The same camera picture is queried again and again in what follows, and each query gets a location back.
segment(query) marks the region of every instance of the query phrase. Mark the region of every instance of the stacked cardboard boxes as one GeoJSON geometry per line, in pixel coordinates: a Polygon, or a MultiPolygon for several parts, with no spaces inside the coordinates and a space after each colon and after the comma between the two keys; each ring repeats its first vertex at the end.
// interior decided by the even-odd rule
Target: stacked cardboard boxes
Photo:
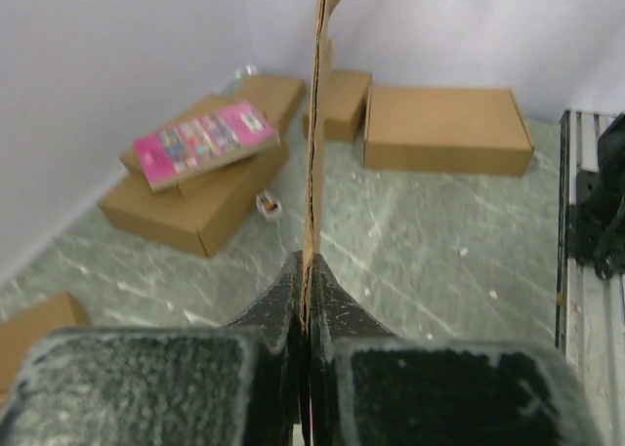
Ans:
{"type": "Polygon", "coordinates": [[[152,192],[131,147],[120,155],[128,175],[100,201],[101,210],[119,229],[198,256],[215,256],[288,159],[284,134],[305,91],[301,79],[258,74],[247,77],[231,100],[208,96],[198,101],[167,125],[246,100],[278,129],[281,146],[161,192],[152,192]]]}

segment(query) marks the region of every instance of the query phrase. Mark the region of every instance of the marble floor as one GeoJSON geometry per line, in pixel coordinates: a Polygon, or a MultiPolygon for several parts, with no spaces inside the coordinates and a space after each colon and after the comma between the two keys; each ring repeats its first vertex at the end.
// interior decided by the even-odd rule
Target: marble floor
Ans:
{"type": "MultiPolygon", "coordinates": [[[[522,179],[360,166],[362,144],[327,147],[322,254],[362,306],[412,339],[553,345],[559,128],[528,122],[522,179]]],[[[60,289],[100,325],[220,325],[273,280],[303,242],[306,143],[271,185],[284,216],[250,213],[213,260],[113,229],[93,207],[0,289],[0,319],[60,289]]],[[[119,145],[120,150],[126,145],[119,145]]]]}

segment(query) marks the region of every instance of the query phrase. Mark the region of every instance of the metal rack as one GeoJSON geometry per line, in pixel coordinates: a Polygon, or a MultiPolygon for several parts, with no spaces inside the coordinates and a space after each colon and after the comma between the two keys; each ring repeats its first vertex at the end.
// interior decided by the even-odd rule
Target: metal rack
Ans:
{"type": "Polygon", "coordinates": [[[580,171],[598,172],[597,140],[613,115],[567,111],[561,122],[557,346],[584,385],[605,444],[625,444],[625,289],[623,275],[600,280],[572,256],[580,171]]]}

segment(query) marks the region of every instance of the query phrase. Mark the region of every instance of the cardboard edge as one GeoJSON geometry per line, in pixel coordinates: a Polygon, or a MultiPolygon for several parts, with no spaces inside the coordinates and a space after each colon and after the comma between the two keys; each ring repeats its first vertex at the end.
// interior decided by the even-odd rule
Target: cardboard edge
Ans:
{"type": "MultiPolygon", "coordinates": [[[[503,171],[498,171],[497,173],[493,173],[492,171],[476,171],[476,170],[468,170],[466,168],[461,168],[458,169],[456,171],[453,172],[449,172],[449,170],[447,169],[437,169],[437,168],[402,168],[402,167],[397,167],[397,166],[391,166],[388,163],[382,163],[380,164],[378,162],[378,157],[380,155],[380,153],[382,152],[387,153],[389,150],[392,150],[393,152],[395,152],[396,150],[406,150],[409,149],[410,145],[406,145],[404,143],[396,143],[393,145],[389,145],[389,144],[384,144],[384,143],[370,143],[369,144],[369,149],[372,152],[372,155],[370,156],[370,160],[363,165],[363,167],[365,169],[371,169],[371,170],[378,170],[378,171],[396,171],[396,172],[409,172],[409,173],[435,173],[435,174],[460,174],[460,175],[486,175],[489,177],[509,177],[509,178],[520,178],[524,175],[525,171],[527,171],[527,168],[529,166],[530,163],[530,157],[528,157],[528,150],[527,148],[511,148],[508,150],[505,150],[505,153],[507,154],[516,154],[516,155],[521,155],[523,158],[523,162],[522,162],[522,166],[520,168],[512,168],[509,169],[505,172],[503,171]]],[[[438,145],[420,145],[420,149],[421,152],[425,155],[427,155],[428,153],[431,153],[432,149],[433,150],[439,150],[438,145]]],[[[445,148],[445,151],[454,151],[455,152],[461,152],[461,153],[466,153],[467,150],[466,148],[463,147],[449,147],[449,148],[445,148]]],[[[472,147],[471,151],[473,152],[477,152],[477,153],[495,153],[497,155],[499,155],[500,153],[503,153],[504,151],[502,151],[499,148],[493,148],[493,147],[486,147],[486,146],[481,146],[481,147],[472,147]]]]}
{"type": "Polygon", "coordinates": [[[302,130],[304,132],[304,139],[307,139],[309,137],[309,123],[310,123],[310,119],[311,119],[311,117],[304,110],[304,112],[302,113],[302,130]]]}
{"type": "Polygon", "coordinates": [[[512,90],[512,88],[509,88],[508,94],[510,95],[512,104],[515,107],[515,110],[517,111],[517,116],[519,117],[519,120],[521,121],[523,131],[525,132],[525,138],[527,139],[527,143],[529,144],[529,148],[531,149],[531,153],[533,155],[536,147],[534,146],[534,142],[531,139],[531,134],[529,133],[529,129],[527,129],[527,124],[525,124],[525,118],[523,117],[521,109],[519,108],[519,103],[517,102],[517,97],[515,97],[515,92],[512,90]]]}
{"type": "MultiPolygon", "coordinates": [[[[172,245],[168,244],[167,242],[160,241],[160,240],[158,240],[158,239],[154,239],[154,238],[151,238],[151,237],[145,237],[145,236],[143,236],[143,235],[142,235],[142,234],[140,234],[140,233],[130,232],[130,231],[128,231],[126,228],[116,225],[116,224],[115,224],[116,219],[114,218],[114,215],[111,217],[110,213],[112,213],[112,214],[116,214],[116,215],[117,215],[117,217],[122,217],[122,219],[123,219],[124,221],[127,221],[127,220],[129,220],[129,219],[130,219],[130,220],[134,220],[134,219],[136,218],[136,215],[131,214],[131,213],[129,213],[129,212],[127,212],[127,211],[124,211],[124,210],[120,210],[120,209],[118,209],[117,207],[115,207],[115,206],[113,206],[113,205],[109,205],[109,204],[107,204],[107,203],[106,203],[106,201],[105,201],[105,200],[106,200],[106,196],[105,196],[105,197],[103,197],[101,200],[99,200],[99,201],[98,201],[98,203],[97,203],[97,205],[98,205],[98,208],[99,208],[99,209],[101,210],[101,212],[103,213],[103,215],[106,217],[106,220],[108,221],[108,223],[109,223],[109,224],[110,224],[113,228],[115,228],[115,229],[117,229],[117,230],[119,230],[119,231],[123,231],[123,232],[125,232],[125,233],[132,234],[133,236],[138,236],[138,237],[140,237],[140,238],[142,238],[142,239],[145,239],[145,240],[147,240],[147,241],[151,241],[151,242],[153,242],[153,243],[160,244],[161,246],[167,246],[167,247],[170,247],[170,248],[172,248],[172,249],[178,249],[178,250],[181,250],[181,251],[183,251],[183,252],[185,252],[185,253],[188,253],[188,254],[193,254],[194,256],[199,256],[199,257],[204,257],[204,258],[206,257],[206,255],[204,254],[204,246],[203,246],[203,245],[202,245],[202,243],[199,241],[199,237],[198,237],[198,230],[197,230],[197,227],[196,227],[196,226],[194,226],[193,228],[191,228],[191,227],[190,227],[189,229],[186,229],[186,230],[185,230],[185,232],[187,232],[189,235],[193,235],[193,236],[197,239],[197,242],[199,243],[199,246],[198,246],[198,249],[197,249],[197,250],[192,250],[192,249],[190,249],[190,248],[182,248],[182,247],[179,247],[179,246],[172,246],[172,245]]],[[[158,227],[161,227],[162,229],[174,230],[175,232],[179,232],[179,231],[180,231],[180,229],[179,229],[179,228],[173,227],[173,226],[171,226],[171,225],[170,225],[170,224],[168,224],[168,223],[163,223],[163,222],[160,222],[160,221],[158,221],[158,220],[154,220],[154,219],[146,219],[146,218],[142,218],[142,220],[143,220],[144,222],[149,222],[149,223],[151,223],[151,224],[152,224],[152,226],[158,226],[158,227]]]]}
{"type": "Polygon", "coordinates": [[[358,102],[358,108],[355,110],[354,114],[352,114],[352,118],[350,119],[350,126],[352,126],[352,129],[354,129],[352,138],[350,139],[350,143],[355,142],[355,139],[358,135],[358,127],[360,127],[363,117],[365,118],[366,122],[366,110],[368,106],[369,91],[371,90],[371,85],[373,84],[373,74],[371,72],[359,73],[367,76],[367,83],[362,93],[362,98],[358,102]]]}
{"type": "Polygon", "coordinates": [[[79,326],[88,326],[90,324],[90,320],[85,306],[76,300],[70,292],[65,291],[63,293],[66,296],[64,304],[69,317],[71,317],[79,326]]]}
{"type": "Polygon", "coordinates": [[[295,117],[297,116],[297,111],[302,105],[304,98],[306,97],[307,86],[303,78],[299,79],[299,85],[300,85],[300,88],[298,89],[297,93],[295,94],[295,98],[293,99],[295,103],[295,109],[293,111],[293,115],[291,116],[291,121],[289,122],[289,125],[291,122],[293,122],[293,119],[295,119],[295,117]]]}
{"type": "MultiPolygon", "coordinates": [[[[240,189],[240,186],[246,182],[248,182],[250,180],[250,176],[252,176],[252,172],[251,171],[246,171],[245,175],[241,178],[241,181],[237,184],[237,190],[240,189]]],[[[221,222],[224,217],[223,214],[227,214],[229,212],[229,208],[231,207],[231,203],[236,201],[236,199],[238,199],[238,194],[234,194],[229,196],[220,206],[219,211],[217,214],[213,215],[210,220],[208,222],[206,222],[203,226],[196,226],[195,227],[195,234],[197,235],[197,240],[199,242],[199,245],[201,246],[202,250],[204,251],[204,255],[206,256],[206,258],[208,259],[212,259],[213,257],[215,257],[217,255],[217,253],[219,253],[219,251],[221,249],[224,248],[224,246],[226,246],[226,244],[228,244],[231,235],[224,237],[221,242],[217,245],[218,249],[213,252],[211,251],[211,246],[206,242],[206,240],[208,239],[205,233],[206,228],[212,228],[215,223],[219,223],[221,222]]],[[[247,216],[247,214],[249,214],[251,207],[254,204],[250,204],[250,207],[246,208],[245,211],[243,212],[243,219],[245,218],[245,216],[247,216]]],[[[234,228],[237,229],[240,227],[240,223],[234,228]]]]}
{"type": "MultiPolygon", "coordinates": [[[[403,143],[403,142],[398,142],[398,143],[385,143],[385,142],[368,142],[369,145],[371,146],[392,146],[392,147],[404,147],[404,148],[414,148],[415,145],[411,144],[411,143],[403,143]]],[[[420,143],[418,145],[420,148],[440,148],[440,147],[444,147],[446,149],[467,149],[467,146],[458,146],[458,145],[440,145],[440,144],[431,144],[431,143],[420,143]]],[[[487,150],[492,150],[493,146],[488,146],[488,145],[470,145],[469,146],[470,149],[472,150],[477,150],[477,151],[487,151],[487,150]]],[[[497,151],[514,151],[514,152],[523,152],[523,151],[527,151],[527,149],[525,147],[520,147],[520,146],[511,146],[511,147],[502,147],[502,146],[497,146],[496,147],[497,151]]]]}
{"type": "Polygon", "coordinates": [[[371,119],[371,99],[373,98],[373,80],[371,80],[371,85],[369,85],[369,90],[367,92],[367,101],[364,107],[364,135],[362,139],[362,165],[366,164],[366,156],[367,156],[367,144],[369,143],[369,120],[371,119]]]}
{"type": "Polygon", "coordinates": [[[119,153],[117,157],[119,158],[121,164],[124,165],[124,168],[126,168],[126,171],[128,171],[128,173],[142,174],[143,170],[141,168],[138,169],[137,165],[134,163],[134,159],[130,158],[131,149],[134,149],[134,147],[130,146],[126,148],[124,151],[119,153]]]}

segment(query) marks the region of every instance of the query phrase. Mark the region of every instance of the flat cardboard sheet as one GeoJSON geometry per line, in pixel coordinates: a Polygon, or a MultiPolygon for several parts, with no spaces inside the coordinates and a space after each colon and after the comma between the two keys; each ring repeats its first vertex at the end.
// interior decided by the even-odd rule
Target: flat cardboard sheet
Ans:
{"type": "Polygon", "coordinates": [[[510,89],[371,89],[365,168],[521,176],[532,154],[510,89]]]}
{"type": "Polygon", "coordinates": [[[309,164],[304,231],[304,278],[300,319],[305,338],[309,334],[313,256],[320,250],[321,195],[323,193],[324,122],[328,77],[332,68],[332,44],[328,21],[341,0],[316,0],[316,31],[309,108],[309,164]]]}
{"type": "Polygon", "coordinates": [[[0,404],[33,344],[56,329],[87,325],[85,308],[69,292],[58,293],[0,324],[0,404]]]}

